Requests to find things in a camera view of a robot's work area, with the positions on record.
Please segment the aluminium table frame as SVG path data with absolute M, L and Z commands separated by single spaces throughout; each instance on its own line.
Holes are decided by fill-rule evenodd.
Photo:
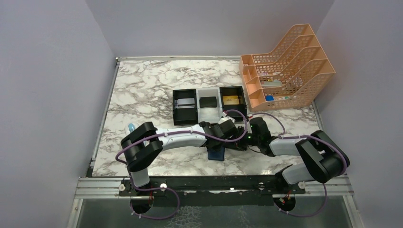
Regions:
M 135 218 L 128 207 L 128 197 L 118 195 L 118 181 L 124 167 L 115 161 L 122 125 L 131 116 L 124 108 L 136 103 L 129 96 L 138 93 L 142 77 L 162 88 L 159 98 L 168 100 L 173 89 L 241 84 L 240 56 L 152 56 L 118 57 L 113 84 L 100 124 L 91 164 L 77 184 L 70 228 L 123 227 L 295 227 L 361 228 L 363 222 L 355 204 L 354 191 L 347 175 L 330 181 L 325 188 L 319 183 L 306 185 L 307 193 L 298 197 L 297 214 L 303 209 L 317 210 L 328 194 L 324 210 L 309 218 L 287 217 L 268 206 L 182 207 L 175 217 L 166 220 Z

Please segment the blue item in organizer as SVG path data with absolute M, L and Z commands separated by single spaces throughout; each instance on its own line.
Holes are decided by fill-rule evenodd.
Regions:
M 271 96 L 271 95 L 267 95 L 267 96 L 265 96 L 265 100 L 266 101 L 274 101 L 274 97 Z

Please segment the silver card in bin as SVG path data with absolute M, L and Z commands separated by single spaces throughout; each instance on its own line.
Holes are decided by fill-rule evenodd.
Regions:
M 180 98 L 175 100 L 176 108 L 193 108 L 195 106 L 194 98 Z

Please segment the orange plastic file organizer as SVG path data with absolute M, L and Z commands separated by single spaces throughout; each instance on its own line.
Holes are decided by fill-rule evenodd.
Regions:
M 239 71 L 252 112 L 308 106 L 336 73 L 310 24 L 293 25 L 269 53 L 242 55 Z

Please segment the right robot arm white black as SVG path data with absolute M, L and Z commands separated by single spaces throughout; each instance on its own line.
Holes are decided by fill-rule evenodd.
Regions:
M 249 121 L 251 132 L 243 136 L 237 145 L 245 150 L 255 146 L 259 152 L 276 157 L 299 156 L 302 163 L 289 165 L 275 174 L 274 187 L 286 193 L 294 184 L 304 181 L 326 183 L 342 175 L 350 166 L 348 156 L 322 130 L 302 136 L 273 136 L 261 117 Z

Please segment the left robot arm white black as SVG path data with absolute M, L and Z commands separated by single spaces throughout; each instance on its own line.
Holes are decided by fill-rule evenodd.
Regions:
M 149 190 L 148 167 L 160 152 L 182 147 L 205 147 L 218 150 L 238 133 L 231 118 L 220 123 L 200 122 L 184 128 L 156 128 L 145 122 L 121 140 L 132 190 L 144 195 Z

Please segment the black metal mounting rail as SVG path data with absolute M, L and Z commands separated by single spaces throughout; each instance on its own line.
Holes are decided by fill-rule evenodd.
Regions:
M 128 178 L 118 187 L 120 197 L 135 205 L 180 206 L 272 206 L 274 199 L 304 194 L 297 184 L 281 183 L 274 175 L 240 176 L 152 176 L 136 190 Z

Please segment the white middle sorting bin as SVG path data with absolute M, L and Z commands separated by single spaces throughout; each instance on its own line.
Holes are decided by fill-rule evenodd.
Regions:
M 196 98 L 198 122 L 217 123 L 222 114 L 220 89 L 197 88 Z

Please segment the black left sorting bin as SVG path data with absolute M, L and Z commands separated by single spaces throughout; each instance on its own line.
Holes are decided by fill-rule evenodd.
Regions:
M 196 89 L 173 90 L 173 124 L 175 126 L 198 123 Z

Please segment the blue card holder wallet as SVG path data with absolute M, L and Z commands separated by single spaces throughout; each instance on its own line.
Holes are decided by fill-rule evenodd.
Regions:
M 208 160 L 211 161 L 224 161 L 225 160 L 225 148 L 221 147 L 220 149 L 213 150 L 207 149 L 208 152 Z

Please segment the gold card in bin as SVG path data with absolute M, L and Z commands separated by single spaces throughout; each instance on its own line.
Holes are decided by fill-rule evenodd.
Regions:
M 240 99 L 237 95 L 223 96 L 223 105 L 239 105 Z

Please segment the blue clear packaged item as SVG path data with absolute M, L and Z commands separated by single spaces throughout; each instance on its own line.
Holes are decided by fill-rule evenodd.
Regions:
M 133 132 L 136 129 L 136 126 L 133 123 L 129 123 L 127 126 L 127 130 L 129 133 Z

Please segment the black card in bin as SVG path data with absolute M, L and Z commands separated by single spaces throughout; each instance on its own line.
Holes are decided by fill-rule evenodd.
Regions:
M 199 99 L 200 108 L 216 108 L 217 107 L 217 97 L 201 97 Z

